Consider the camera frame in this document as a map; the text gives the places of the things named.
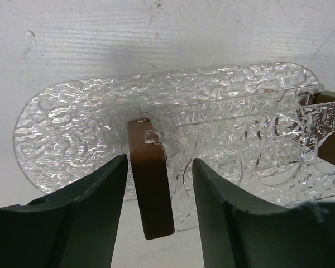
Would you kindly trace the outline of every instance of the transparent acrylic plate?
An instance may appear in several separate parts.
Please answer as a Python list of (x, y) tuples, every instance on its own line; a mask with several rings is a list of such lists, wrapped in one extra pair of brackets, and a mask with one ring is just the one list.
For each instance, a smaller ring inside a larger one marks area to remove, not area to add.
[(197, 226), (192, 159), (201, 158), (227, 180), (279, 205), (335, 196), (335, 166), (317, 157), (335, 132), (335, 102), (268, 111), (148, 131), (167, 154), (174, 214), (182, 228)]
[[(165, 128), (277, 111), (307, 105), (322, 89), (310, 70), (293, 63), (69, 81), (25, 105), (13, 148), (29, 181), (51, 193), (127, 154), (131, 119), (150, 117), (156, 128)], [(125, 200), (135, 196), (130, 171)]]

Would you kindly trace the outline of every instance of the textured transparent plastic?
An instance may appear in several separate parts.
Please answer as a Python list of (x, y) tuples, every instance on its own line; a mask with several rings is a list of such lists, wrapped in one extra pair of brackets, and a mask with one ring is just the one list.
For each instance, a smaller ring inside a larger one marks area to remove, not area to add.
[(175, 215), (197, 225), (192, 159), (248, 192), (273, 203), (293, 206), (335, 196), (335, 166), (317, 157), (322, 142), (335, 132), (335, 102), (269, 111), (148, 131), (163, 144), (174, 178)]
[[(293, 63), (69, 81), (44, 89), (25, 105), (13, 148), (26, 177), (51, 193), (127, 154), (131, 119), (150, 117), (155, 128), (190, 125), (300, 107), (322, 89), (310, 70)], [(169, 179), (171, 195), (183, 198), (184, 187), (175, 185), (179, 180)], [(135, 197), (129, 171), (125, 200)], [(189, 211), (189, 205), (177, 206)], [(177, 217), (181, 229), (185, 216)]]

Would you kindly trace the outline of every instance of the white wooden surface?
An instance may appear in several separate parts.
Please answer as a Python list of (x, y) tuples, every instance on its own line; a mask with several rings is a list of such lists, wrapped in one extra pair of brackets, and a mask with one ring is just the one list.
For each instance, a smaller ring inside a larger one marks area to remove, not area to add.
[[(294, 61), (335, 91), (335, 0), (1, 0), (0, 206), (41, 193), (12, 130), (24, 103), (62, 80)], [(123, 206), (112, 267), (202, 267), (198, 230), (145, 241)]]

